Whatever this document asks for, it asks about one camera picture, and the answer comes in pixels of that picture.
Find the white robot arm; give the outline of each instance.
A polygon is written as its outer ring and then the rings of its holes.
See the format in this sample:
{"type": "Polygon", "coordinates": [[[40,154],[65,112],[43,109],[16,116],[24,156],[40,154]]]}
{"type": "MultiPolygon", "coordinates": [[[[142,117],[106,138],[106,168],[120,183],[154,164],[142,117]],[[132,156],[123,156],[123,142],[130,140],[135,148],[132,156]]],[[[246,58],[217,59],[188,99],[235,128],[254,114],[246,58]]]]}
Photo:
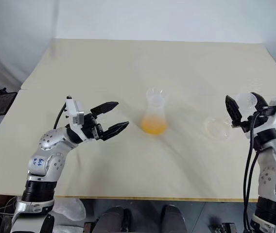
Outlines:
{"type": "Polygon", "coordinates": [[[30,158],[26,189],[17,201],[12,233],[52,232],[54,218],[48,212],[54,205],[54,189],[65,166],[67,154],[81,142],[105,141],[124,130],[129,122],[116,124],[103,131],[96,121],[97,115],[112,110],[116,105],[117,102],[107,102],[84,115],[80,103],[67,97],[63,110],[67,112],[69,124],[46,132],[39,141],[37,151],[30,158]]]}
{"type": "Polygon", "coordinates": [[[251,180],[252,170],[257,159],[260,167],[259,199],[256,212],[250,223],[253,229],[247,227],[245,221],[245,218],[247,218],[248,223],[246,211],[250,184],[248,185],[247,194],[244,191],[246,209],[244,210],[244,232],[276,233],[276,99],[268,105],[262,96],[256,93],[253,94],[258,100],[257,111],[249,116],[247,121],[243,122],[241,122],[242,116],[236,102],[230,96],[226,96],[225,99],[227,111],[232,118],[232,127],[241,127],[246,137],[251,139],[253,149],[257,152],[250,168],[248,182],[251,180]]]}

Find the grey floor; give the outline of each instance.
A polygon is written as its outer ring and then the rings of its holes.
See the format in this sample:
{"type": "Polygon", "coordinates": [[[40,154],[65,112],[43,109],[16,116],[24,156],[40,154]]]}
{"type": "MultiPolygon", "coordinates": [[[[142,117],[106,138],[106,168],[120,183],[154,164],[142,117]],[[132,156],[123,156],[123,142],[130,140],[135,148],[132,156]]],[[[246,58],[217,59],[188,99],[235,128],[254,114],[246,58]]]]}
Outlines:
{"type": "MultiPolygon", "coordinates": [[[[160,229],[160,215],[164,205],[177,206],[185,218],[189,233],[211,233],[210,226],[221,222],[234,222],[238,233],[243,232],[243,203],[239,202],[194,202],[156,200],[81,200],[86,208],[86,220],[95,221],[107,209],[114,206],[128,208],[133,216],[133,230],[156,233],[160,229]]],[[[248,215],[254,213],[256,204],[250,203],[248,215]]]]}

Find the table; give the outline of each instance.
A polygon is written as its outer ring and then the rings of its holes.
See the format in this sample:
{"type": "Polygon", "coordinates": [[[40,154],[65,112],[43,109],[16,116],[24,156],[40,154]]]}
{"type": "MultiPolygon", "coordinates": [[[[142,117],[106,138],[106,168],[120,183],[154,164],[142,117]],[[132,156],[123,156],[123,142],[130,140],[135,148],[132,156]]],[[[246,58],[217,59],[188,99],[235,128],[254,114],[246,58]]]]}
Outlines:
{"type": "Polygon", "coordinates": [[[250,91],[276,97],[276,63],[261,44],[56,39],[0,125],[0,194],[22,194],[29,158],[70,94],[85,110],[118,101],[99,122],[130,125],[73,150],[58,197],[240,201],[249,142],[241,129],[214,139],[205,125],[227,119],[227,94],[250,91]],[[160,136],[140,129],[150,87],[169,93],[160,136]]]}

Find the white wall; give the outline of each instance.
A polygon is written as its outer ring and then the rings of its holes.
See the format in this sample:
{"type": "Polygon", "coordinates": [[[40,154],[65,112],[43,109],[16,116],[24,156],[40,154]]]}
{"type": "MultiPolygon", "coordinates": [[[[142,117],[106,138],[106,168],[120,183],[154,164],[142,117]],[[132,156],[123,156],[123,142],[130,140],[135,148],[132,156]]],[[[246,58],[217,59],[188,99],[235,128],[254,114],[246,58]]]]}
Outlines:
{"type": "Polygon", "coordinates": [[[57,38],[263,42],[276,59],[276,0],[0,0],[0,60],[21,81],[57,4],[57,38]]]}

